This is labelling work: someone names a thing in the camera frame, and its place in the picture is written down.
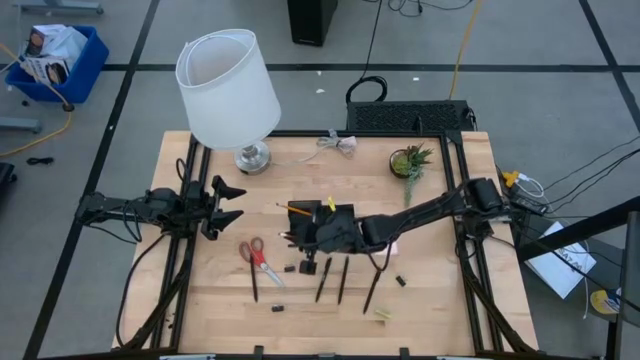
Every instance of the lamp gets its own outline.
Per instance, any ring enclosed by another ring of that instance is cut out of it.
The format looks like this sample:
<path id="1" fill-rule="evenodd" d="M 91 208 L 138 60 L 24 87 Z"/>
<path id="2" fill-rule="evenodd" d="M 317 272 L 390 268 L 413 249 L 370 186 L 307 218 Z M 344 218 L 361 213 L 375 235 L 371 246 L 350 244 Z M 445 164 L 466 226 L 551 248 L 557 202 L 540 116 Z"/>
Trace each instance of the lamp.
<path id="1" fill-rule="evenodd" d="M 214 150 L 237 150 L 236 166 L 245 174 L 267 169 L 271 153 L 261 140 L 281 110 L 256 35 L 223 30 L 187 43 L 176 78 L 195 138 Z"/>

